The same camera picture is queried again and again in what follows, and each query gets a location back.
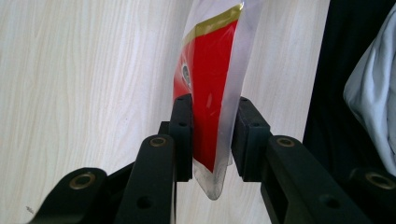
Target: light gray cloth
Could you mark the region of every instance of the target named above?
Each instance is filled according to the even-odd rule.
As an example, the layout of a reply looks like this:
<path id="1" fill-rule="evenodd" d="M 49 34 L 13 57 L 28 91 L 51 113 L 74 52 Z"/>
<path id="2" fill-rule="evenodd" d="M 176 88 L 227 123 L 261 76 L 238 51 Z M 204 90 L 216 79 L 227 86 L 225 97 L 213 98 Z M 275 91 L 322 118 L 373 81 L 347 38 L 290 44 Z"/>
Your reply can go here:
<path id="1" fill-rule="evenodd" d="M 355 67 L 344 99 L 396 175 L 396 5 Z"/>

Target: light wood surface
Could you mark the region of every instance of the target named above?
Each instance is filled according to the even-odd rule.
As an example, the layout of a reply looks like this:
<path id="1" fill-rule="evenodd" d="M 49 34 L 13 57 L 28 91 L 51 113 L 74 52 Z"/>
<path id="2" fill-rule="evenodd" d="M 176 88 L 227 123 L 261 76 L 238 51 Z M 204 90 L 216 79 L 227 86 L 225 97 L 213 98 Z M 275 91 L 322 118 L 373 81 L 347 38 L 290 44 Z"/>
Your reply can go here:
<path id="1" fill-rule="evenodd" d="M 329 0 L 267 0 L 243 95 L 302 139 Z M 169 120 L 191 0 L 0 0 L 0 223 L 25 223 L 69 172 L 134 161 Z M 234 165 L 212 202 L 178 184 L 178 223 L 269 223 Z"/>

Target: gold stripe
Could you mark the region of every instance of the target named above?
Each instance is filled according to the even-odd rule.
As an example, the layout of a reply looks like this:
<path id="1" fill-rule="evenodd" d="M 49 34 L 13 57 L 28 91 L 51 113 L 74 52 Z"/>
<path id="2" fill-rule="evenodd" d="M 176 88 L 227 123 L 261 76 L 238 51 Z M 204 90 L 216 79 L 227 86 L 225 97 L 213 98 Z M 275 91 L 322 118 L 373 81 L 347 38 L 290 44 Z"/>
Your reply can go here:
<path id="1" fill-rule="evenodd" d="M 206 21 L 201 21 L 200 23 L 196 24 L 194 28 L 184 37 L 183 39 L 183 46 L 190 43 L 194 38 L 207 35 L 212 33 L 220 28 L 223 28 L 230 23 L 237 21 L 239 16 L 241 15 L 241 10 L 243 4 L 238 4 L 227 11 L 219 14 L 218 16 L 212 17 Z"/>

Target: black cloth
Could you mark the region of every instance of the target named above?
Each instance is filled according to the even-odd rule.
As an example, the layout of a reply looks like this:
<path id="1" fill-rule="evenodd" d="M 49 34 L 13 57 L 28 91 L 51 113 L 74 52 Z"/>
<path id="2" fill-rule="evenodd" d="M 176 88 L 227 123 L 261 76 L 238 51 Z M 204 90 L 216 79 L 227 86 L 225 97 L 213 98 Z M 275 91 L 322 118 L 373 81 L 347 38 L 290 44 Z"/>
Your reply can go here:
<path id="1" fill-rule="evenodd" d="M 304 133 L 304 145 L 337 180 L 356 167 L 385 170 L 343 98 L 347 80 L 396 0 L 332 0 Z"/>

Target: red and gold package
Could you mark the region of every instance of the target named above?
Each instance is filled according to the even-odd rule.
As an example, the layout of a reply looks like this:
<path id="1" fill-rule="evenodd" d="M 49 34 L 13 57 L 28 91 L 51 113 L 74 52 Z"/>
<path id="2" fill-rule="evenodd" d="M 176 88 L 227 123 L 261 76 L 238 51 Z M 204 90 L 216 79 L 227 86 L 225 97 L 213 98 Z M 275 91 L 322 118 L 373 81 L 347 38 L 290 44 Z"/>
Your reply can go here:
<path id="1" fill-rule="evenodd" d="M 217 13 L 230 4 L 233 5 Z M 190 30 L 185 32 L 175 72 L 174 98 L 192 95 L 194 175 L 212 200 L 222 191 L 236 109 L 257 26 L 258 18 L 252 15 L 256 21 L 246 24 L 245 20 L 248 28 L 241 29 L 239 23 L 242 13 L 246 13 L 246 4 L 233 0 L 194 1 L 186 26 Z"/>

